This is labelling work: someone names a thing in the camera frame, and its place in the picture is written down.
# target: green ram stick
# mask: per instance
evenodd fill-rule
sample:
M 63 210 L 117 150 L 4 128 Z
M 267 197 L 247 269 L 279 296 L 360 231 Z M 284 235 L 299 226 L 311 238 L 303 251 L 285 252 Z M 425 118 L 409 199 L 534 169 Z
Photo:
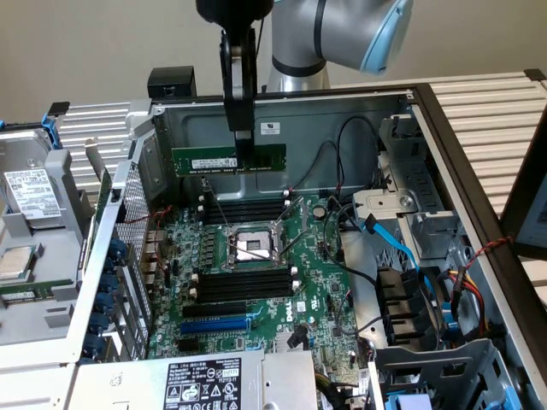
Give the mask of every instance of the green ram stick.
M 286 146 L 283 143 L 256 145 L 250 158 L 239 161 L 235 147 L 173 148 L 172 155 L 179 177 L 285 171 Z

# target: cable connector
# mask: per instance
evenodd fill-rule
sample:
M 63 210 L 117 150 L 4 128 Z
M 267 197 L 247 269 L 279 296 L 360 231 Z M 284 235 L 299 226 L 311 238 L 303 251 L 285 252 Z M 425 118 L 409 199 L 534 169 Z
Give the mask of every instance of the cable connector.
M 304 325 L 298 325 L 289 340 L 287 340 L 287 344 L 291 349 L 294 349 L 300 343 L 303 343 L 304 350 L 309 349 L 308 328 Z
M 374 215 L 372 215 L 372 213 L 371 213 L 368 216 L 367 220 L 365 220 L 365 228 L 367 228 L 368 233 L 370 233 L 372 235 L 376 232 L 374 227 L 376 226 L 377 223 L 378 223 L 378 221 L 376 220 L 376 218 L 374 218 Z
M 456 282 L 454 283 L 454 288 L 452 288 L 452 300 L 450 301 L 450 311 L 452 312 L 452 317 L 454 320 L 458 320 L 458 306 L 460 305 L 460 299 L 462 299 L 463 291 L 463 277 L 465 276 L 466 268 L 460 266 L 458 269 L 458 274 L 456 276 Z

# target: wire bundle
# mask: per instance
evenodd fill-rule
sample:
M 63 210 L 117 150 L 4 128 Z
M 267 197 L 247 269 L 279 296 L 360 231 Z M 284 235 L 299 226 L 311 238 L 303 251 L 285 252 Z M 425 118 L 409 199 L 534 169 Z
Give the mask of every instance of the wire bundle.
M 456 283 L 457 274 L 458 272 L 456 271 L 449 271 L 448 277 L 454 284 Z M 463 277 L 462 286 L 463 289 L 467 290 L 477 298 L 477 302 L 479 303 L 479 334 L 482 336 L 485 331 L 489 331 L 488 321 L 486 320 L 485 316 L 485 300 L 480 294 L 479 288 L 477 287 L 476 283 L 471 279 L 467 272 Z

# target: blue pcie slot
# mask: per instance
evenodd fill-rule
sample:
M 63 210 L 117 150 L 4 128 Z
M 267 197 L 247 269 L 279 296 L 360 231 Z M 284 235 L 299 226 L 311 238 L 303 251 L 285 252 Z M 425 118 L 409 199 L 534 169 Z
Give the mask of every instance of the blue pcie slot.
M 180 334 L 190 335 L 193 333 L 212 333 L 216 331 L 246 331 L 248 325 L 249 321 L 245 316 L 182 322 L 180 324 Z

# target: cpu socket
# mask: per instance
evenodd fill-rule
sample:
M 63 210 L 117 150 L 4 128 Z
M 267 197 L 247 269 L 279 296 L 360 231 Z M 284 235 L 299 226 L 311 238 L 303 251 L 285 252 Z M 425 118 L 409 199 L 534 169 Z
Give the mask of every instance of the cpu socket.
M 286 263 L 279 257 L 282 249 L 283 224 L 236 225 L 227 229 L 226 263 L 234 269 L 239 264 L 259 262 L 260 268 L 277 267 Z

